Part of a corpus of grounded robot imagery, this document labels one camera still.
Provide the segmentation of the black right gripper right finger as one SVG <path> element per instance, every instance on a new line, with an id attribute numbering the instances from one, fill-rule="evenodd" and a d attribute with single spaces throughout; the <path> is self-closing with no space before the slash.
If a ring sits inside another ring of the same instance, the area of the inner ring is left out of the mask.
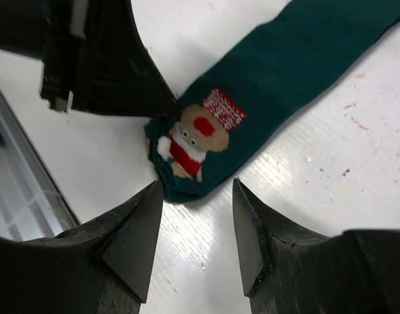
<path id="1" fill-rule="evenodd" d="M 400 230 L 327 237 L 233 181 L 242 289 L 252 313 L 400 313 Z"/>

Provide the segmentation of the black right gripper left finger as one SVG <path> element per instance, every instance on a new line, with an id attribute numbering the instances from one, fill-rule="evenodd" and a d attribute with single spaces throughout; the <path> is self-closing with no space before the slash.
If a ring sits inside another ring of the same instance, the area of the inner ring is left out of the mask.
<path id="1" fill-rule="evenodd" d="M 162 209 L 163 187 L 155 181 L 56 237 L 0 237 L 0 313 L 138 313 Z"/>

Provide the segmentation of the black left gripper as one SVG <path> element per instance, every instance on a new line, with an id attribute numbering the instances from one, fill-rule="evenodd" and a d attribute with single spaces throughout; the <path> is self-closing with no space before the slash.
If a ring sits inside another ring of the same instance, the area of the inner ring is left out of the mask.
<path id="1" fill-rule="evenodd" d="M 55 111 L 176 117 L 130 1 L 0 1 L 0 49 L 44 64 L 40 95 Z"/>

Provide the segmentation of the dark green reindeer sock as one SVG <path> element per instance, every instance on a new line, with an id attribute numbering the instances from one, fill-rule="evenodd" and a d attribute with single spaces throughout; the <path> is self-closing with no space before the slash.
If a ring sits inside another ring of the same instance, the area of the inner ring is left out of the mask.
<path id="1" fill-rule="evenodd" d="M 291 1 L 145 126 L 165 200 L 199 200 L 400 22 L 400 1 Z"/>

